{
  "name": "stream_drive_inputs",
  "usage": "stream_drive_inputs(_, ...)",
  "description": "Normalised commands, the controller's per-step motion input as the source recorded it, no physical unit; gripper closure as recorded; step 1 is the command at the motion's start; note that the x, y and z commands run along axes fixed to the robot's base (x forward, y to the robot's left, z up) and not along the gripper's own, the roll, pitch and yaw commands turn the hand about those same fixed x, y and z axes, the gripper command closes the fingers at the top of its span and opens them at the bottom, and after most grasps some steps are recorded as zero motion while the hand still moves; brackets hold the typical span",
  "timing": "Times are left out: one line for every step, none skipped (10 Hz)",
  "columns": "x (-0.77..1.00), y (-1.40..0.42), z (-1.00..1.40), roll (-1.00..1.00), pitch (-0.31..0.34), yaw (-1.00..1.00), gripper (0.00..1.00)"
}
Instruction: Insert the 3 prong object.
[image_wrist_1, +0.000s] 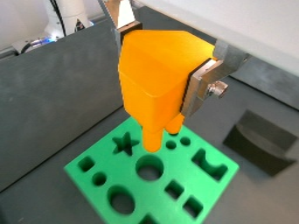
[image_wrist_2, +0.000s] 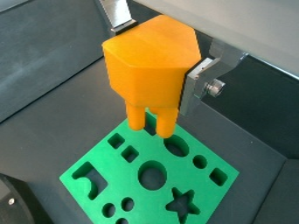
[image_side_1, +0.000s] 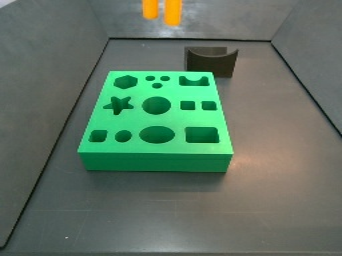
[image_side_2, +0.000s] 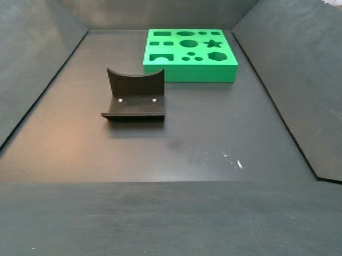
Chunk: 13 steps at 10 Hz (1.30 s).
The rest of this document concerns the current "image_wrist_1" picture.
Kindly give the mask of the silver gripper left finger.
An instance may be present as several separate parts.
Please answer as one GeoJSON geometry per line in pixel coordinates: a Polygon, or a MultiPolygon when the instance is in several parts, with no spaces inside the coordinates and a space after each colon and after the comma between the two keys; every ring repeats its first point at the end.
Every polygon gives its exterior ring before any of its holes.
{"type": "Polygon", "coordinates": [[[131,31],[142,29],[143,26],[136,20],[131,0],[104,0],[104,6],[112,22],[116,47],[122,48],[124,36],[131,31]]]}

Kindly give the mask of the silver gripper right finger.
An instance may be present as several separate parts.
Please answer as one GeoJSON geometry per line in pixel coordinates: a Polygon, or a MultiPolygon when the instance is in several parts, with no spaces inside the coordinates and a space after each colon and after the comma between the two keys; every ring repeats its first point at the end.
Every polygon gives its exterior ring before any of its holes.
{"type": "Polygon", "coordinates": [[[211,95],[225,95],[229,85],[222,81],[234,74],[249,59],[249,54],[218,40],[213,52],[214,59],[207,59],[191,72],[182,98],[182,114],[189,117],[201,108],[211,95]]]}

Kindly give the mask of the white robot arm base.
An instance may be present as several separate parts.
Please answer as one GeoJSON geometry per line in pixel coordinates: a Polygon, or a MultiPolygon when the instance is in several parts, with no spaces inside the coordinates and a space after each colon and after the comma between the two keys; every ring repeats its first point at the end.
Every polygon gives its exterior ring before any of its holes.
{"type": "Polygon", "coordinates": [[[94,25],[88,19],[83,0],[43,0],[43,4],[48,16],[44,32],[14,43],[18,54],[56,42],[94,25]]]}

